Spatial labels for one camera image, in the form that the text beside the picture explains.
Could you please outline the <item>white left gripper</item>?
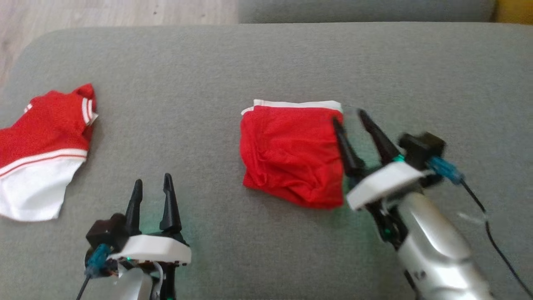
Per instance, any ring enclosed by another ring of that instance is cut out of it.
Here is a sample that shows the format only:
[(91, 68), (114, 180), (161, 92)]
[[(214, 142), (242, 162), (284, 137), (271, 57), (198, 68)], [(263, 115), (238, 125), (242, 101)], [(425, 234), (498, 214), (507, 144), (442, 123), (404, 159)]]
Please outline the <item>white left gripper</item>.
[[(180, 233), (182, 230), (179, 208), (175, 194), (173, 179), (170, 173), (164, 175), (162, 190), (165, 194), (165, 205), (159, 229), (162, 232)], [(110, 260), (141, 260), (162, 263), (190, 264), (192, 250), (189, 246), (171, 237), (160, 237), (141, 234), (139, 229), (140, 204), (143, 199), (143, 183), (137, 179), (134, 183), (131, 199), (128, 202), (125, 227), (129, 234), (140, 234), (130, 237), (121, 251), (110, 254)]]

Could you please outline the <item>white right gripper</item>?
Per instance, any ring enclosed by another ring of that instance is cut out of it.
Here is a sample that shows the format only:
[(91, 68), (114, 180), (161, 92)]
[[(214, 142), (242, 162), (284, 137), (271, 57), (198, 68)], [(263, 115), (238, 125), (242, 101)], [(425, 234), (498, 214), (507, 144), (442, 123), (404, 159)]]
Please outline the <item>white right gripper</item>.
[(354, 211), (363, 208), (369, 211), (379, 237), (399, 250), (409, 233), (417, 231), (427, 235), (428, 223), (434, 217), (434, 205), (416, 192), (419, 179), (425, 175), (406, 162), (398, 162), (402, 161), (401, 152), (365, 110), (358, 110), (358, 116), (373, 139), (381, 165), (387, 166), (364, 178), (365, 162), (356, 155), (342, 123), (333, 117), (344, 174), (349, 178), (364, 178), (348, 192), (346, 200)]

